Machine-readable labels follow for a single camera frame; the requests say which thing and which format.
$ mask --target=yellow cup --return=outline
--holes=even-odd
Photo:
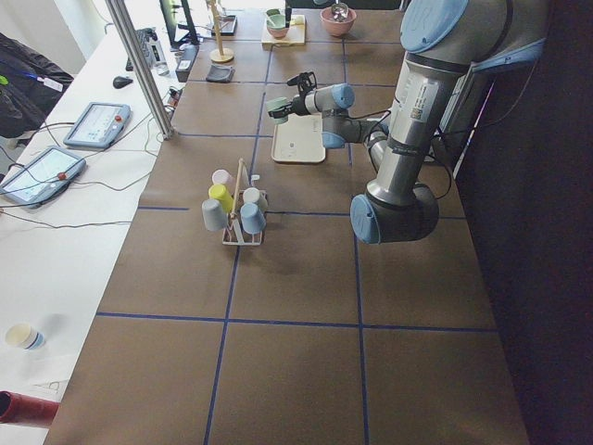
[[[214,184],[208,190],[208,196],[219,200],[225,213],[230,213],[233,209],[233,197],[223,184]]]

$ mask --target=white table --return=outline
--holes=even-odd
[[[160,39],[163,48],[168,47],[166,36],[161,35]],[[183,86],[175,77],[172,54],[168,53],[167,57],[170,57],[170,75],[154,75],[161,95],[165,95],[170,86]],[[47,123],[76,121],[92,101],[114,102],[131,106],[132,119],[124,129],[124,133],[129,132],[149,114],[149,108],[138,82],[120,90],[112,86],[117,75],[130,75],[135,79],[133,73],[124,69],[126,58],[120,37],[114,27],[109,27],[103,42],[47,118]],[[68,130],[54,128],[52,134],[61,143]],[[121,142],[91,156],[78,181],[100,181],[122,188],[146,176],[160,148],[157,134],[156,123],[145,119]],[[145,152],[145,144],[153,155]],[[54,145],[49,133],[38,133],[19,162],[27,163],[49,145]],[[119,192],[100,184],[72,184],[61,197],[38,210],[6,209],[6,212],[53,225],[129,222],[146,180],[147,176]],[[0,205],[11,204],[0,197]],[[129,224],[112,224],[51,229],[0,215],[3,258],[0,390],[61,400],[128,228]],[[46,343],[42,348],[17,350],[4,342],[6,330],[19,322],[31,323],[45,334]],[[0,424],[0,443],[41,444],[46,432],[41,428]]]

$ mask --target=table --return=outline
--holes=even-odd
[[[103,42],[46,121],[76,121],[90,101],[130,105],[132,119],[124,129],[124,134],[129,134],[123,140],[99,154],[77,151],[85,157],[92,155],[79,181],[123,188],[144,179],[122,191],[100,184],[72,184],[63,196],[38,210],[6,209],[16,216],[53,225],[125,223],[51,229],[0,215],[2,335],[11,325],[24,321],[47,338],[41,349],[32,351],[11,349],[0,342],[3,390],[61,399],[160,147],[158,127],[145,119],[149,109],[139,84],[134,82],[120,90],[111,85],[117,75],[135,76],[124,70],[126,54],[115,28],[107,29]],[[173,67],[173,57],[168,57]],[[170,86],[182,87],[174,70],[169,76],[154,78],[162,95]],[[61,142],[68,130],[68,126],[52,127],[51,133]],[[54,144],[48,132],[38,133],[19,162],[28,162]],[[45,434],[44,429],[0,425],[1,443],[38,444]]]
[[[366,246],[347,216],[363,148],[271,160],[263,104],[286,79],[351,83],[356,116],[391,105],[403,58],[400,12],[361,11],[344,40],[304,14],[305,46],[264,51],[261,11],[241,13],[230,84],[204,81],[200,50],[46,445],[527,443],[456,189],[424,240]],[[269,194],[258,248],[201,221],[239,158]]]

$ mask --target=red cylinder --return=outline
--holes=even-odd
[[[0,392],[0,424],[49,428],[59,403],[15,392]]]

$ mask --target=metal pole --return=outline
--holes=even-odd
[[[155,80],[152,78],[150,68],[148,68],[145,56],[142,53],[142,49],[140,49],[140,44],[136,37],[136,30],[133,27],[132,19],[130,19],[130,14],[125,6],[124,0],[105,1],[109,13],[113,18],[113,23],[120,34],[121,41],[132,61],[136,77],[145,94],[150,111],[152,111],[152,115],[157,121],[160,132],[163,134],[163,138],[170,139],[175,131],[170,124],[169,115],[163,106]]]

